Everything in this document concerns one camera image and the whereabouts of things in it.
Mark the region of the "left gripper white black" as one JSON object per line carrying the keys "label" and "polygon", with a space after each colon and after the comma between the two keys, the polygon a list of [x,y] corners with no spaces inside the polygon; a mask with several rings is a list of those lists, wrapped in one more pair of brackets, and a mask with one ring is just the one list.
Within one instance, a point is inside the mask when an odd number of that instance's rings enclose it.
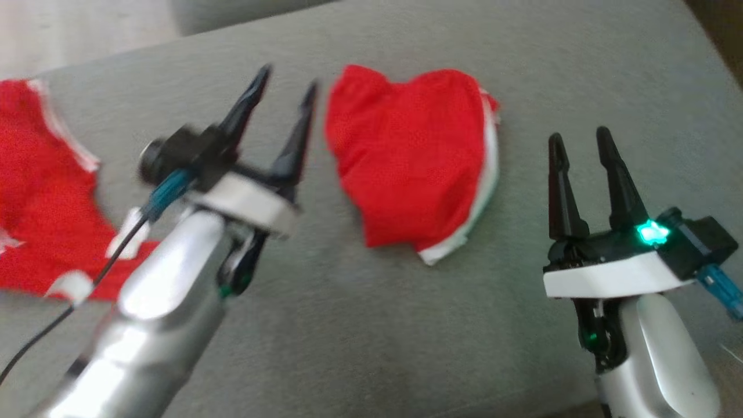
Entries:
{"label": "left gripper white black", "polygon": [[[226,138],[226,152],[231,158],[239,156],[239,144],[253,110],[262,100],[271,74],[272,64],[264,64],[219,124]],[[270,180],[274,187],[295,187],[300,183],[312,132],[316,98],[318,82],[313,81],[299,105],[299,119],[271,166]],[[186,201],[192,206],[267,231],[270,235],[292,235],[300,219],[300,210],[295,204],[279,196],[265,183],[258,182],[229,164],[207,165],[193,188],[186,192]]]}

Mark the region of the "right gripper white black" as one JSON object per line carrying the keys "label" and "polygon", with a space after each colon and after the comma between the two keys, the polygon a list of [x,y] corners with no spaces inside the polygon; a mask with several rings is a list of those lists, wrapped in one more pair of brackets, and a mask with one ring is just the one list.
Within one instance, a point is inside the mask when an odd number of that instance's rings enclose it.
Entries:
{"label": "right gripper white black", "polygon": [[552,298],[613,299],[688,286],[659,254],[669,228],[648,221],[648,212],[610,130],[597,127],[600,163],[609,188],[611,230],[589,235],[569,180],[570,163],[560,133],[549,137],[549,250],[543,270]]}

